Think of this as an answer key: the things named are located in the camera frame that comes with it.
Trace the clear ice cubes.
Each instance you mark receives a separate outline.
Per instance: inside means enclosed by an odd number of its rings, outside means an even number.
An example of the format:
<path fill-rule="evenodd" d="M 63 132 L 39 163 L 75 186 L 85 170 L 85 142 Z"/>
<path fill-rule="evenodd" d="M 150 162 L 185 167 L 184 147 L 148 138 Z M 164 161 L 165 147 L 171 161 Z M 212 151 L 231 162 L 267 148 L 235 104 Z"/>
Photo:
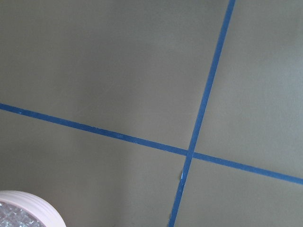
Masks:
<path fill-rule="evenodd" d="M 22 208 L 0 202 L 1 227 L 44 227 L 44 225 Z"/>

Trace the pink bowl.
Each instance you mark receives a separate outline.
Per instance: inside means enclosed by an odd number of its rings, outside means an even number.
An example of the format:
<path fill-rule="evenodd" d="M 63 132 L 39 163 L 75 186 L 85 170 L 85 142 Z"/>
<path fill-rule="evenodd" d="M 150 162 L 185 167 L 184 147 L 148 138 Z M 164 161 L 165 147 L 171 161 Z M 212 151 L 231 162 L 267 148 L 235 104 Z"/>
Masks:
<path fill-rule="evenodd" d="M 21 191 L 1 191 L 0 201 L 22 208 L 44 227 L 64 227 L 63 218 L 58 211 L 44 199 Z"/>

